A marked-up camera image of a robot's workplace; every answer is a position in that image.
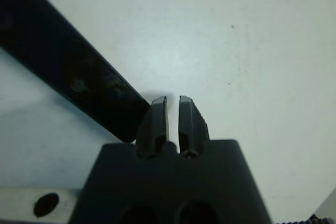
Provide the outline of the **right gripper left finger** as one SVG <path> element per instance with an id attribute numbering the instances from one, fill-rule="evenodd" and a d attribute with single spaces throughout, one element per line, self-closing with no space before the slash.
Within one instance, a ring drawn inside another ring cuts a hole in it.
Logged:
<path id="1" fill-rule="evenodd" d="M 139 126 L 136 143 L 138 157 L 156 157 L 169 141 L 166 96 L 154 99 Z"/>

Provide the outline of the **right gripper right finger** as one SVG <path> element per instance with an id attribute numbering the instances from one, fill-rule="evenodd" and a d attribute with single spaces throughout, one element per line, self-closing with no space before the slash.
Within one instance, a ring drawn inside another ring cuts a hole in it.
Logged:
<path id="1" fill-rule="evenodd" d="M 178 120 L 181 155 L 199 156 L 209 141 L 208 127 L 194 101 L 185 95 L 180 96 Z"/>

